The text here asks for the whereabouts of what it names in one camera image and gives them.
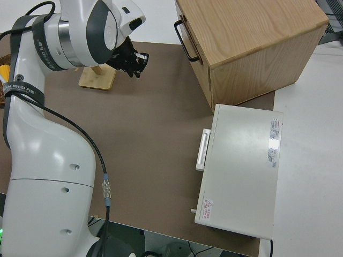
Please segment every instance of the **brown table surface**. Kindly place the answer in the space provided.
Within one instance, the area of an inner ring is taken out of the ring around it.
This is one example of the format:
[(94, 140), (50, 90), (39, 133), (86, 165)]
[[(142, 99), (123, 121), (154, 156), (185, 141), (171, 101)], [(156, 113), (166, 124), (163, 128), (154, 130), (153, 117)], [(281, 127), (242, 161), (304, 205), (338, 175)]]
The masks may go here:
[[(1, 56), (9, 53), (8, 37), (0, 46)], [(46, 80), (46, 106), (80, 125), (103, 154), (112, 187), (110, 220), (258, 256), (259, 239), (196, 224), (190, 213), (202, 180), (195, 170), (200, 138), (213, 114), (181, 46), (135, 47), (150, 54), (146, 70), (140, 79), (117, 72), (110, 91), (79, 87), (82, 69)], [(270, 93), (243, 106), (272, 110), (273, 100)], [(11, 154), (2, 139), (0, 152), (0, 192), (6, 193)], [(90, 215), (104, 217), (101, 173), (98, 162)]]

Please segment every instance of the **wooden crate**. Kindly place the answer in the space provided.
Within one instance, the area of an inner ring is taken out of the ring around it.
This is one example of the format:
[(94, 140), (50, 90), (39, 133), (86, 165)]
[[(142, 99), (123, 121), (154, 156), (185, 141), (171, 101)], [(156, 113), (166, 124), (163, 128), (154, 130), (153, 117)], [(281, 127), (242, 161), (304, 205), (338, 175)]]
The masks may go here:
[(176, 0), (176, 6), (212, 110), (294, 83), (329, 22), (314, 0)]

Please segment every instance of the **cable connector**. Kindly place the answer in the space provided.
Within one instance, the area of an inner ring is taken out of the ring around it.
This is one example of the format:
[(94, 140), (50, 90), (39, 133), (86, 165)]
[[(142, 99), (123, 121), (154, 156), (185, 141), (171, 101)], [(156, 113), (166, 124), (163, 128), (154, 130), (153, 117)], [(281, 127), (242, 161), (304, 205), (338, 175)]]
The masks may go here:
[(107, 173), (103, 175), (102, 193), (103, 197), (105, 198), (105, 206), (111, 207), (111, 184), (108, 180)]

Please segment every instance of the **white handle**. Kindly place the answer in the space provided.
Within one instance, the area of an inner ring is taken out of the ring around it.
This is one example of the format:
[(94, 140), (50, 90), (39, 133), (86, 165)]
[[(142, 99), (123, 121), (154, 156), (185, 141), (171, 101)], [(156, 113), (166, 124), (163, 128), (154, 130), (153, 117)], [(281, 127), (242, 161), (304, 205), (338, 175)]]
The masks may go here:
[(211, 134), (211, 130), (208, 130), (205, 128), (203, 129), (203, 135), (202, 135), (202, 140), (200, 142), (197, 165), (195, 168), (198, 171), (204, 171), (204, 168), (205, 168), (207, 146), (208, 146), (208, 141), (210, 139), (210, 134)]

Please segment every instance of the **black strap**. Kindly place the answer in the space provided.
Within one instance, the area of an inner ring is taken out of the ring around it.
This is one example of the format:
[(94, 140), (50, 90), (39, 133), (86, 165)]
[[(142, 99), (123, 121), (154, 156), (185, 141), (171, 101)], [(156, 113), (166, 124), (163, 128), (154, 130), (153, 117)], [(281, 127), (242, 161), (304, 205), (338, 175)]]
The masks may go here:
[(35, 100), (37, 103), (44, 105), (44, 94), (36, 87), (24, 81), (12, 81), (4, 84), (4, 95), (8, 96), (11, 92), (24, 94)]
[(56, 64), (49, 52), (44, 30), (45, 16), (46, 15), (38, 16), (32, 24), (34, 46), (36, 47), (37, 54), (49, 69), (51, 69), (52, 71), (61, 71), (64, 69)]
[[(21, 29), (25, 28), (25, 25), (35, 16), (22, 16), (20, 17), (16, 23), (14, 23), (12, 29)], [(16, 69), (16, 63), (18, 59), (18, 53), (21, 43), (21, 35), (22, 33), (15, 33), (11, 34), (10, 44), (11, 44), (11, 69), (10, 69), (10, 77), (9, 81), (14, 81), (14, 71)], [(8, 148), (10, 148), (9, 142), (7, 140), (7, 123), (10, 113), (10, 105), (11, 105), (11, 96), (8, 95), (5, 97), (5, 109), (4, 109), (4, 122), (3, 122), (3, 136), (5, 143)]]

